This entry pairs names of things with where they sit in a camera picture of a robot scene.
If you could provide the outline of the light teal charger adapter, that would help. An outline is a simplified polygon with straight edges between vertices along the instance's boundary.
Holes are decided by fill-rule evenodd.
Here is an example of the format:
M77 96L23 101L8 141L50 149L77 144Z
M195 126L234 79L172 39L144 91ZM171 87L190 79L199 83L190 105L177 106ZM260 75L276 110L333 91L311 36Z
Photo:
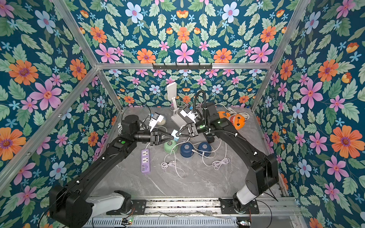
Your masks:
M179 136L177 135L178 131L177 130L173 130L171 133L171 136L174 137L174 140L177 142L179 140Z

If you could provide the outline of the green cordless meat grinder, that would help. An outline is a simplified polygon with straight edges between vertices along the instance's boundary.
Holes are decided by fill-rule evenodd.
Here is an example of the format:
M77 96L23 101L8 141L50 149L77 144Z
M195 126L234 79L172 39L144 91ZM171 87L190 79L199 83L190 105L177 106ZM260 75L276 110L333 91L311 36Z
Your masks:
M170 141L165 142L163 144L163 148L164 148L164 151L167 154L174 154L178 150L178 145L177 145L177 142L175 140L170 140Z

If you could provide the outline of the dark blue meat grinder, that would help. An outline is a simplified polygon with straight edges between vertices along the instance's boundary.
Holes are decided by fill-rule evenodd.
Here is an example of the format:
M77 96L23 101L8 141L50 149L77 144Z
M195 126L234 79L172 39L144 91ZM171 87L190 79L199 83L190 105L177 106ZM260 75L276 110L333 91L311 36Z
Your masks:
M180 147L180 154L184 158L190 158L193 156L193 145L190 142L183 143Z
M212 147L209 143L202 142L199 144L197 152L202 156L210 157L210 155L212 153Z

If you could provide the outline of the dark blue meat grinder front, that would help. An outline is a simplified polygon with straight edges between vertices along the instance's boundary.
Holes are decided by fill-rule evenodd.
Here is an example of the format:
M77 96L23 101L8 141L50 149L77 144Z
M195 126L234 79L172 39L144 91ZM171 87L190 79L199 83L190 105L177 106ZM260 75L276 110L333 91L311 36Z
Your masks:
M210 157L210 155L212 153L212 147L209 143L202 142L199 144L197 152L202 156Z

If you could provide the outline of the purple power strip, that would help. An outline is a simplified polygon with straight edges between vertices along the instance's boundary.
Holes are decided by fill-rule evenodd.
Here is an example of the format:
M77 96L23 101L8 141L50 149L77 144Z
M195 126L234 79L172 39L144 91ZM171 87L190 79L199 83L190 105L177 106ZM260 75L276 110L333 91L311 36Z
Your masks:
M143 174L149 174L151 172L149 149L143 149L141 151L141 172Z

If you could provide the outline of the black power strip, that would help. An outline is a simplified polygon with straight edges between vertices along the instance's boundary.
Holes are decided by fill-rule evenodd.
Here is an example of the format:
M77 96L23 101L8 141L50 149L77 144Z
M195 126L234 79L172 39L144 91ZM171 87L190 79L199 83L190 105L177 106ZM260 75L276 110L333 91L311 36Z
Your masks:
M215 138L214 138L214 135L212 133L205 133L204 137L205 137L207 143L215 142Z

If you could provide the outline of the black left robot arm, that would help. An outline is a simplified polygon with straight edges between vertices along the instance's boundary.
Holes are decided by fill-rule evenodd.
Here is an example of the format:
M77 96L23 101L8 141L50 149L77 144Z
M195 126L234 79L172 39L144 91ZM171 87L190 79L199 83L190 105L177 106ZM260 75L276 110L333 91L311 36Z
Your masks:
M136 148L137 143L161 145L174 137L163 130L142 130L137 115L128 115L121 121L121 133L104 153L85 171L64 187L55 186L49 192L49 215L69 228L81 228L91 218L109 211L122 214L132 212L131 195L114 191L104 196L92 197L91 193L109 172Z

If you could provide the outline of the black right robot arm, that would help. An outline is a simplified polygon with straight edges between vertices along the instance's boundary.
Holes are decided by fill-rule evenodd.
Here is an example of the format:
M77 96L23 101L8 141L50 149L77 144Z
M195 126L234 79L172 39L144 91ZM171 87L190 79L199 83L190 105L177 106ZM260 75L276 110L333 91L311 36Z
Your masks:
M232 205L237 211L241 211L279 182L278 162L274 155L266 155L239 133L234 125L238 115L232 120L223 111L217 111L213 103L204 105L202 110L202 119L187 123L176 136L192 138L199 134L211 134L227 143L237 153L248 168L243 188L233 195Z

